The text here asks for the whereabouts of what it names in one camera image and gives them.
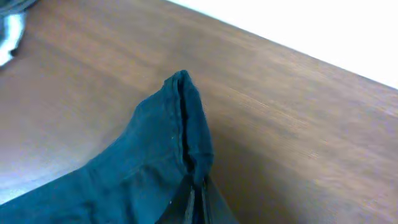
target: wooden tabletop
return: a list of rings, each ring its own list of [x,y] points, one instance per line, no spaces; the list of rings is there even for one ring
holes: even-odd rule
[[[0,203],[82,166],[187,69],[242,223],[398,222],[397,90],[169,2],[117,2],[31,9],[0,73]]]

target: dark green garment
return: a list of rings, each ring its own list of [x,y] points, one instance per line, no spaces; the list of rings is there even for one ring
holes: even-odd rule
[[[1,205],[0,223],[155,223],[161,216],[167,223],[173,213],[192,220],[203,209],[214,217],[206,223],[234,223],[211,193],[212,163],[200,96],[182,70],[141,102],[122,135],[87,165]],[[192,198],[203,204],[193,206]]]

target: white background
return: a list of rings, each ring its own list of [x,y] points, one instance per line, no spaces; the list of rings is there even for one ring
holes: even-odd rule
[[[398,88],[398,2],[170,0]]]

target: gray object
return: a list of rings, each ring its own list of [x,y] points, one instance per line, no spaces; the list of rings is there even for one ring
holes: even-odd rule
[[[14,56],[25,30],[26,9],[36,0],[0,0],[0,66]]]

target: dark teal fabric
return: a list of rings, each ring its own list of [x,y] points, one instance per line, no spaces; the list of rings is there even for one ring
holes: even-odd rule
[[[87,165],[1,205],[0,223],[155,223],[183,177],[201,185],[212,163],[200,96],[182,70]]]

